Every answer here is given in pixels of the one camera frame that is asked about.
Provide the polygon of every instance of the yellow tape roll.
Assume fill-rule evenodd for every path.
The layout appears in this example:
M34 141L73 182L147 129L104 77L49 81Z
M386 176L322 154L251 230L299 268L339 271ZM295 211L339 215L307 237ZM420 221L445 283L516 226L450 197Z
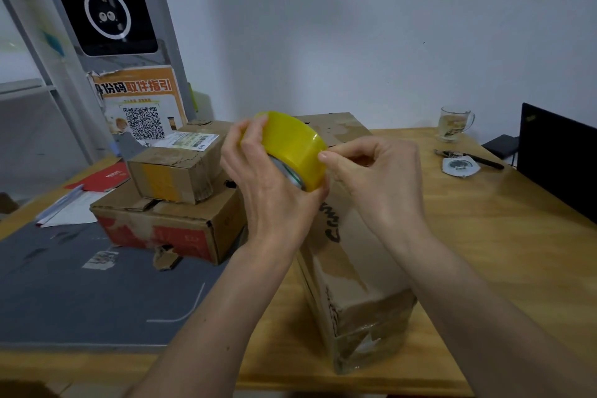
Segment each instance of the yellow tape roll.
M317 154L327 149L325 142L297 118L274 111L263 114L269 117L261 142L265 151L294 171L304 190L317 189L325 176L325 166L319 162Z

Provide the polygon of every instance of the white curved line on mat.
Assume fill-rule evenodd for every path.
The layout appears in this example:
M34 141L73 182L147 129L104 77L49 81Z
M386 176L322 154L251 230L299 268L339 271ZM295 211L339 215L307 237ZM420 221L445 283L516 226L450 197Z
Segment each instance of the white curved line on mat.
M148 319L146 322L147 323L177 323L178 321L182 321L183 319L188 318L191 315L191 313L193 311L195 311L195 309L197 308L197 304L199 304L199 299L201 298L201 293L203 293L203 287L205 287L205 282L203 283L203 285L201 285L201 289L199 290L197 299L195 299L195 304L189 310L189 312L186 313L184 316L181 316L180 318L176 318L176 319Z

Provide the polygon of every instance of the wooden table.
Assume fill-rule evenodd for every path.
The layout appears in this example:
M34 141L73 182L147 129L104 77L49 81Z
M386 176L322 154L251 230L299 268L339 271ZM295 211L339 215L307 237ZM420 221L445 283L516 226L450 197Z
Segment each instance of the wooden table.
M434 233L466 257L496 291L597 366L597 226L510 167L501 172L483 167L466 179L443 174L434 148L496 158L471 138L441 144L433 131L376 133L420 145L425 203ZM112 162L114 158L105 159L81 176ZM50 192L0 222L0 238L63 193ZM0 353L0 377L130 384L143 376L155 358L5 351ZM293 269L251 337L238 387L472 395L420 305L396 357L347 376L335 375Z

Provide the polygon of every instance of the brown box on floor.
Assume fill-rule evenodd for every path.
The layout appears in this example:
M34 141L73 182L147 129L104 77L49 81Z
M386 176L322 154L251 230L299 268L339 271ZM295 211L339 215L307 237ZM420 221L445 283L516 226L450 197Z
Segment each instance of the brown box on floor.
M349 113L297 117L328 146L370 135ZM300 281L337 373L396 353L416 298L404 273L332 181L298 255Z
M180 128L181 132L217 135L205 151L150 146L137 154L127 165L139 193L191 204L210 197L211 180L221 172L221 147L231 125L195 120Z
M226 186L222 172L213 195L196 205L142 197L131 180L91 206L117 246L159 249L220 264L247 221L240 191Z

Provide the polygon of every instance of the glass mug handle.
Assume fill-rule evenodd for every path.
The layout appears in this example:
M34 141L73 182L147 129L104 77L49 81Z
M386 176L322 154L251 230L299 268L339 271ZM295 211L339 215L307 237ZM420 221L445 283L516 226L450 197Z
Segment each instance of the glass mug handle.
M464 128L464 129L463 129L461 132L467 131L467 130L469 130L469 128L470 128L471 126L473 126L473 123L474 123L474 116L475 116L475 115L474 115L474 113L473 113L473 112L471 112L471 113L470 113L470 115L473 115L473 118L472 118L472 120L470 121L470 124L469 124L469 125L468 125L466 128Z

